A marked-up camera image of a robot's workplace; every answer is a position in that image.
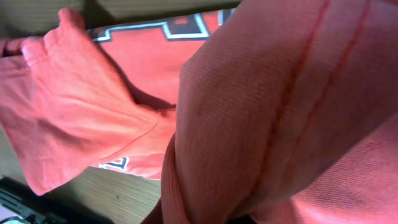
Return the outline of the red-orange t-shirt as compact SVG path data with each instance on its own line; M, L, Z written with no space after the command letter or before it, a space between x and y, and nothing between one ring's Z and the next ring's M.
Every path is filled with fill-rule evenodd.
M1 127L43 195L158 180L146 223L396 223L397 2L243 1L1 41Z

